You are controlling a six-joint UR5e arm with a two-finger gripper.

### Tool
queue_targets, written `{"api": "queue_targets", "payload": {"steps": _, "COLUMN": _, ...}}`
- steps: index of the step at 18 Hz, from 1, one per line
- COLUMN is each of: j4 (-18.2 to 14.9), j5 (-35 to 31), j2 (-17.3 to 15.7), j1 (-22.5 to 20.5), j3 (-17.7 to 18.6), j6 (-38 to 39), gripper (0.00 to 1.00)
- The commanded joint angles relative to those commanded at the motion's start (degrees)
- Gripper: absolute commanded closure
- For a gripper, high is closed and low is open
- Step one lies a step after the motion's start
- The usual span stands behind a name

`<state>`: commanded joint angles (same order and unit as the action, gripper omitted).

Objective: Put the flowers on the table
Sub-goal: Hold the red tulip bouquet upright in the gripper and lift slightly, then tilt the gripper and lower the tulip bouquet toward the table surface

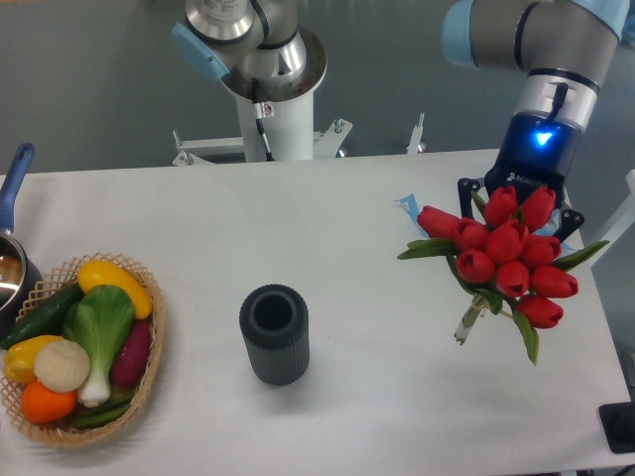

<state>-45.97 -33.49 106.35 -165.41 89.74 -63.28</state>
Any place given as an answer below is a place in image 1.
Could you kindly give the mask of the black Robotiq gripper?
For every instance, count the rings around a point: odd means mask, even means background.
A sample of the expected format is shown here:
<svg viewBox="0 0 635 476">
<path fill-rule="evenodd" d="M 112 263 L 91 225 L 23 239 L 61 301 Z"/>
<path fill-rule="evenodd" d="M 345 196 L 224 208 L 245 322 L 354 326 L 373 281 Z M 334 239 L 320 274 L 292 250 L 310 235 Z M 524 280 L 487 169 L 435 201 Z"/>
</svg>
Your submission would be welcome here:
<svg viewBox="0 0 635 476">
<path fill-rule="evenodd" d="M 572 162 L 579 146 L 581 132 L 564 123 L 539 116 L 518 114 L 509 124 L 498 156 L 485 178 L 460 178 L 457 181 L 460 216 L 473 219 L 473 209 L 484 217 L 488 194 L 505 186 L 516 189 L 517 201 L 523 203 L 538 188 L 546 187 L 555 195 L 555 206 L 565 201 L 565 188 Z M 553 235 L 566 240 L 584 223 L 581 212 L 570 207 L 555 210 L 557 228 Z"/>
</svg>

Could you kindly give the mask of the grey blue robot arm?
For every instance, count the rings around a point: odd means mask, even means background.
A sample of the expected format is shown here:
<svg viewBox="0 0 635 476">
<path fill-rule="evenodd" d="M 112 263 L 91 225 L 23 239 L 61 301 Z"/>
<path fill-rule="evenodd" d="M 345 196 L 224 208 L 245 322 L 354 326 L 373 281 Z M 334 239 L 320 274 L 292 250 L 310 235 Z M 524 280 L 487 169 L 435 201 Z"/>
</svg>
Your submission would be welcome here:
<svg viewBox="0 0 635 476">
<path fill-rule="evenodd" d="M 510 184 L 526 201 L 540 187 L 556 195 L 556 236 L 582 215 L 565 205 L 572 160 L 585 131 L 629 5 L 625 1 L 459 1 L 445 15 L 442 43 L 452 63 L 524 71 L 527 80 L 492 169 L 459 184 L 470 196 Z M 201 76 L 234 96 L 250 162 L 328 157 L 314 131 L 314 93 L 326 71 L 319 39 L 298 22 L 294 1 L 189 1 L 171 37 Z"/>
</svg>

